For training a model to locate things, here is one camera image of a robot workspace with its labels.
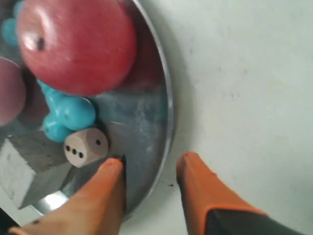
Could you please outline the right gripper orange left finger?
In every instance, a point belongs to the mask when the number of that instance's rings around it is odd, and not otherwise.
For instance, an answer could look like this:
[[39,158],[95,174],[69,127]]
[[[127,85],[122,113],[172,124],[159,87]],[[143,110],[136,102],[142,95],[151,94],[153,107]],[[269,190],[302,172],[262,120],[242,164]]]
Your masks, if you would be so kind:
[[116,235],[126,210],[126,158],[107,159],[68,201],[10,235]]

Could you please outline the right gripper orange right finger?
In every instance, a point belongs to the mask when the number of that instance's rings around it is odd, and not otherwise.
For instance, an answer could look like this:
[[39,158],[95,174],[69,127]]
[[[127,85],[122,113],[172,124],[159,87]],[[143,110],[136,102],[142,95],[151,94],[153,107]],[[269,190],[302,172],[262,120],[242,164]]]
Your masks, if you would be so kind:
[[177,182],[190,235],[297,235],[226,186],[201,157],[184,152]]

